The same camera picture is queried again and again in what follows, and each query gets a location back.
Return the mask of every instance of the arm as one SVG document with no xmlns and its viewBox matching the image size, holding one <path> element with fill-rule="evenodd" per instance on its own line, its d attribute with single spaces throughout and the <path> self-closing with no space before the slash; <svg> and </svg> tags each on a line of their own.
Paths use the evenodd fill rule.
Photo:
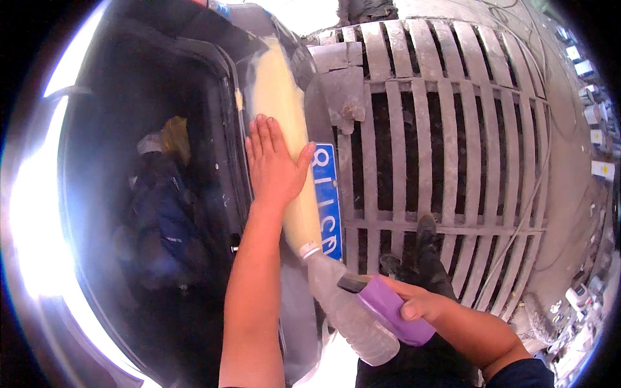
<svg viewBox="0 0 621 388">
<path fill-rule="evenodd" d="M 250 206 L 224 300 L 220 387 L 284 387 L 278 342 L 280 255 L 284 208 L 302 190 L 314 144 L 297 165 L 278 123 L 258 115 L 246 153 L 255 201 Z"/>
<path fill-rule="evenodd" d="M 383 280 L 406 301 L 401 308 L 403 319 L 422 317 L 428 321 L 442 338 L 481 369 L 485 381 L 510 363 L 531 358 L 518 336 L 500 318 L 421 287 L 388 277 Z"/>
</svg>

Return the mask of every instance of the purple handle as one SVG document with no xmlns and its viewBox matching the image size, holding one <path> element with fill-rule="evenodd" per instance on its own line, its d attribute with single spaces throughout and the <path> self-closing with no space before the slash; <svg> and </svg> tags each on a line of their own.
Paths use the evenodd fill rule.
<svg viewBox="0 0 621 388">
<path fill-rule="evenodd" d="M 435 329 L 423 318 L 413 321 L 401 318 L 403 300 L 380 276 L 373 276 L 358 297 L 379 323 L 408 345 L 423 346 L 435 333 Z"/>
</svg>

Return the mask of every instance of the leg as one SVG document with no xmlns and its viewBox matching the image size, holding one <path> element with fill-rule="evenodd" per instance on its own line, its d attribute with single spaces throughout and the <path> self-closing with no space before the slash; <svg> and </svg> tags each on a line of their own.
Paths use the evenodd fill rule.
<svg viewBox="0 0 621 388">
<path fill-rule="evenodd" d="M 421 217 L 415 255 L 404 257 L 403 263 L 393 255 L 384 255 L 381 266 L 386 272 L 394 273 L 397 280 L 456 300 L 451 282 L 433 245 L 434 239 L 433 217 Z M 476 368 L 436 333 L 420 348 L 402 342 L 398 354 L 384 365 L 372 367 L 359 361 L 356 387 L 370 386 L 381 381 L 384 376 L 406 375 L 415 379 L 418 374 L 429 378 L 453 378 L 470 384 L 478 378 Z"/>
</svg>

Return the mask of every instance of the hand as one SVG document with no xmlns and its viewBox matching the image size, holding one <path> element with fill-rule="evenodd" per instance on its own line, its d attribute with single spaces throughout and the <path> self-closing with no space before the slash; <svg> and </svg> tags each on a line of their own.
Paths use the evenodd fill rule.
<svg viewBox="0 0 621 388">
<path fill-rule="evenodd" d="M 255 201 L 284 210 L 302 191 L 314 152 L 315 143 L 308 143 L 296 164 L 287 151 L 276 119 L 257 115 L 250 122 L 250 137 L 246 138 Z"/>
<path fill-rule="evenodd" d="M 442 296 L 429 292 L 423 287 L 413 286 L 383 275 L 379 276 L 404 300 L 405 304 L 401 307 L 401 317 L 404 320 L 411 321 L 423 318 L 429 323 L 433 323 L 438 318 L 440 315 L 438 298 L 442 298 Z"/>
</svg>

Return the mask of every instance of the wire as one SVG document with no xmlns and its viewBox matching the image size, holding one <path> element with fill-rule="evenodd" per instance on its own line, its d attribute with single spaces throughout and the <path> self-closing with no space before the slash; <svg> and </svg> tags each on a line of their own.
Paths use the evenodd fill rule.
<svg viewBox="0 0 621 388">
<path fill-rule="evenodd" d="M 487 1 L 485 1 L 485 0 L 479 0 L 479 1 L 481 1 L 481 2 L 483 2 L 483 3 L 485 3 L 485 4 L 487 4 L 487 5 L 488 5 L 488 7 L 493 7 L 494 9 L 501 9 L 501 10 L 503 10 L 504 12 L 507 12 L 507 13 L 510 13 L 510 14 L 512 14 L 512 15 L 513 15 L 513 13 L 511 13 L 511 12 L 507 11 L 504 7 L 500 7 L 500 6 L 497 6 L 497 5 L 493 5 L 493 6 L 492 6 L 491 4 L 489 4 L 489 3 L 488 3 Z M 541 79 L 541 81 L 542 81 L 543 85 L 544 85 L 544 86 L 546 86 L 546 84 L 547 84 L 547 75 L 548 75 L 548 63 L 547 63 L 547 58 L 546 58 L 545 50 L 543 49 L 543 39 L 542 39 L 541 33 L 539 32 L 539 29 L 537 28 L 537 25 L 536 25 L 536 23 L 535 23 L 535 19 L 534 19 L 534 18 L 533 18 L 533 16 L 531 15 L 531 13 L 530 13 L 530 11 L 529 11 L 528 7 L 524 4 L 524 2 L 523 2 L 522 0 L 517 0 L 517 1 L 518 1 L 521 5 L 522 5 L 522 7 L 524 7 L 524 8 L 526 9 L 526 11 L 527 11 L 527 13 L 528 13 L 528 16 L 529 16 L 529 18 L 530 18 L 530 25 L 529 25 L 528 27 L 529 27 L 529 29 L 530 29 L 531 31 L 530 31 L 530 32 L 529 32 L 529 34 L 528 34 L 528 39 L 530 40 L 530 36 L 531 36 L 531 34 L 532 34 L 532 31 L 533 31 L 533 30 L 534 30 L 534 31 L 536 31 L 536 33 L 537 33 L 537 35 L 538 35 L 539 42 L 540 42 L 540 46 L 541 46 L 541 50 L 542 50 L 542 54 L 543 54 L 543 60 L 544 60 L 544 63 L 543 63 L 543 65 L 544 65 L 543 72 L 541 71 L 541 69 L 540 69 L 540 68 L 539 68 L 539 66 L 537 65 L 537 60 L 536 60 L 536 59 L 535 59 L 535 57 L 533 56 L 532 51 L 531 51 L 530 47 L 528 46 L 528 43 L 527 43 L 527 42 L 524 42 L 524 41 L 523 41 L 523 40 L 522 40 L 519 36 L 517 36 L 517 34 L 515 34 L 515 32 L 513 32 L 513 31 L 509 28 L 509 26 L 506 24 L 506 22 L 504 22 L 503 20 L 500 20 L 500 18 L 496 17 L 494 14 L 492 14 L 492 17 L 493 17 L 493 18 L 495 18 L 495 19 L 496 19 L 496 21 L 497 21 L 498 23 L 500 23 L 503 27 L 505 27 L 505 29 L 506 29 L 506 30 L 507 30 L 507 31 L 508 31 L 511 35 L 513 35 L 513 37 L 514 37 L 514 38 L 516 38 L 516 39 L 517 39 L 518 44 L 522 44 L 523 46 L 525 46 L 525 48 L 526 48 L 525 52 L 526 52 L 526 53 L 527 53 L 527 54 L 528 54 L 528 55 L 532 58 L 533 63 L 535 64 L 535 69 L 537 70 L 537 73 L 538 73 L 538 74 L 537 74 L 537 76 L 539 76 L 539 77 L 540 77 L 540 79 Z M 517 16 L 515 16 L 515 15 L 513 15 L 513 16 L 516 18 L 516 20 L 521 21 L 521 20 L 520 20 Z M 567 74 L 565 74 L 565 79 L 566 79 L 566 82 L 568 83 L 568 86 L 570 86 L 570 88 L 571 88 L 571 84 L 569 83 L 569 78 L 568 78 Z M 549 112 L 550 112 L 550 118 L 552 119 L 552 122 L 553 122 L 553 124 L 554 124 L 554 125 L 553 125 L 553 128 L 555 128 L 555 129 L 556 129 L 556 131 L 557 131 L 557 132 L 561 135 L 561 137 L 563 137 L 563 139 L 565 139 L 565 140 L 571 140 L 571 139 L 567 139 L 567 138 L 566 138 L 566 135 L 565 135 L 563 132 L 561 132 L 561 131 L 560 131 L 559 126 L 558 126 L 558 124 L 556 123 L 556 119 L 554 118 L 554 115 L 553 115 L 552 109 L 549 109 Z M 572 132 L 572 134 L 571 134 L 571 136 L 572 136 L 572 137 L 573 137 L 573 136 L 575 136 L 575 133 L 576 133 L 576 128 L 577 128 L 577 126 L 578 126 L 578 116 L 577 116 L 577 114 L 578 114 L 578 113 L 577 113 L 577 111 L 576 111 L 576 106 L 575 106 L 575 103 L 574 103 L 574 116 L 575 116 L 575 118 L 574 118 L 574 130 L 573 130 L 573 132 Z M 532 203 L 533 203 L 533 201 L 534 201 L 534 199 L 535 199 L 535 195 L 537 194 L 537 191 L 539 190 L 539 186 L 541 185 L 541 182 L 542 182 L 542 180 L 543 180 L 544 172 L 545 172 L 545 170 L 546 170 L 546 169 L 548 168 L 548 166 L 549 166 L 550 153 L 551 153 L 551 141 L 552 141 L 552 136 L 551 136 L 551 134 L 552 134 L 552 131 L 549 131 L 549 132 L 548 132 L 548 149 L 547 149 L 547 152 L 546 152 L 545 161 L 543 162 L 543 169 L 542 169 L 542 171 L 540 172 L 539 177 L 537 178 L 537 183 L 535 184 L 535 188 L 534 188 L 533 192 L 531 193 L 531 195 L 530 195 L 530 197 L 529 197 L 529 199 L 528 199 L 527 205 L 526 205 L 526 207 L 525 207 L 526 209 L 528 209 L 528 208 L 532 205 Z M 483 287 L 481 288 L 481 292 L 479 293 L 479 297 L 477 298 L 476 302 L 474 303 L 474 308 L 475 308 L 475 309 L 478 309 L 478 308 L 479 308 L 479 304 L 481 303 L 481 300 L 483 299 L 484 291 L 487 289 L 487 287 L 489 287 L 489 284 L 490 284 L 491 279 L 492 279 L 491 274 L 493 274 L 493 273 L 494 273 L 494 272 L 498 269 L 498 267 L 501 265 L 501 263 L 503 263 L 503 262 L 504 262 L 504 256 L 507 254 L 507 252 L 508 252 L 509 248 L 511 247 L 511 244 L 513 244 L 513 241 L 515 240 L 515 238 L 517 237 L 517 234 L 518 234 L 518 233 L 520 232 L 520 230 L 522 229 L 522 226 L 524 225 L 524 222 L 525 222 L 525 220 L 526 220 L 527 218 L 530 218 L 530 214 L 529 214 L 528 212 L 524 212 L 524 214 L 523 214 L 523 215 L 521 216 L 521 218 L 520 218 L 520 222 L 519 222 L 518 226 L 515 228 L 515 230 L 514 230 L 513 234 L 512 234 L 512 235 L 511 235 L 511 237 L 509 238 L 509 241 L 508 241 L 508 242 L 507 242 L 507 244 L 505 245 L 504 249 L 501 251 L 501 253 L 500 253 L 499 255 L 494 255 L 494 257 L 493 257 L 493 259 L 492 259 L 493 264 L 492 264 L 492 266 L 491 266 L 491 268 L 490 268 L 490 270 L 489 270 L 489 272 L 488 272 L 487 279 L 486 279 L 486 280 L 485 280 L 485 282 L 483 283 Z"/>
<path fill-rule="evenodd" d="M 580 200 L 580 203 L 576 207 L 576 210 L 574 211 L 574 213 L 572 215 L 572 218 L 573 218 L 574 215 L 576 215 L 578 213 L 579 208 L 582 206 L 582 202 L 584 201 L 584 198 L 586 198 L 586 194 L 587 194 L 588 190 L 589 190 L 589 186 L 587 186 L 587 188 L 584 190 L 584 194 L 582 195 L 582 199 Z M 576 227 L 580 224 L 580 221 L 582 221 L 582 218 L 578 219 L 578 221 L 574 224 L 573 228 L 571 228 L 569 233 L 567 233 L 567 237 L 565 238 L 565 240 L 563 241 L 563 244 L 562 244 L 563 249 L 558 253 L 556 258 L 550 264 L 548 264 L 545 268 L 542 268 L 542 269 L 535 269 L 535 268 L 533 268 L 533 273 L 544 272 L 544 271 L 550 269 L 554 264 L 556 264 L 558 259 L 561 258 L 561 255 L 565 252 L 565 250 L 569 246 L 569 245 L 567 245 L 567 242 L 569 241 L 569 238 L 572 235 L 572 233 L 576 230 Z"/>
</svg>

